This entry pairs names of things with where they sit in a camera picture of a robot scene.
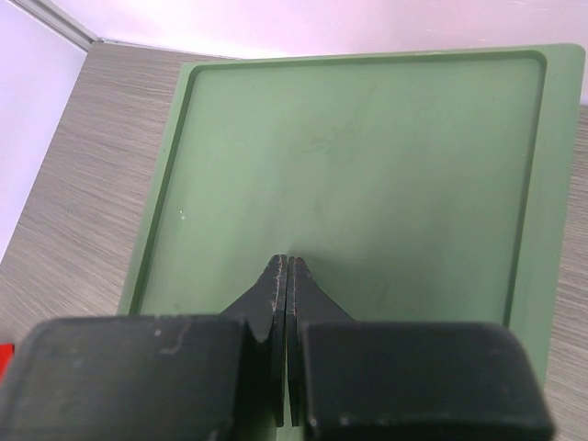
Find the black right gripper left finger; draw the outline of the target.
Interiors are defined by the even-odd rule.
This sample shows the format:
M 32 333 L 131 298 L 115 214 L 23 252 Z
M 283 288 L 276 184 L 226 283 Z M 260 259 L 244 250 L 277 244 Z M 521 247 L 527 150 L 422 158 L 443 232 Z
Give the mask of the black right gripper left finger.
M 4 440 L 273 440 L 284 423 L 288 260 L 218 314 L 62 318 L 17 349 Z

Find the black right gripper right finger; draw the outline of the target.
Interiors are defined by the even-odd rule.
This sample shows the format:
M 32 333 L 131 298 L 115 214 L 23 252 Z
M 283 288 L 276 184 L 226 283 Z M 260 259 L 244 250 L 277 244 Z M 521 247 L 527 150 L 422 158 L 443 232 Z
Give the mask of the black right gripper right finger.
M 288 261 L 288 392 L 307 440 L 550 440 L 525 349 L 485 322 L 361 322 Z

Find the red cube block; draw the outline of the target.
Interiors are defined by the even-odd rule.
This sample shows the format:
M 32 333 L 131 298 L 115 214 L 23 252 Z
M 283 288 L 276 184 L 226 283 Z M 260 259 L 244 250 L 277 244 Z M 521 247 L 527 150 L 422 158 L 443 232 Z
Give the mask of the red cube block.
M 15 354 L 15 345 L 12 343 L 2 343 L 0 344 L 0 379 L 6 373 L 6 370 L 14 357 Z

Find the green drawer cabinet shell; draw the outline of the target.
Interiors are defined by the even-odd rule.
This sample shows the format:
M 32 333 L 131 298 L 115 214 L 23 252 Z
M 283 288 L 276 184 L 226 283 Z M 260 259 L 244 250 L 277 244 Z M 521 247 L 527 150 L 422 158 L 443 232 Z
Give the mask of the green drawer cabinet shell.
M 359 320 L 503 324 L 543 379 L 584 59 L 185 63 L 119 312 L 221 311 L 288 254 Z

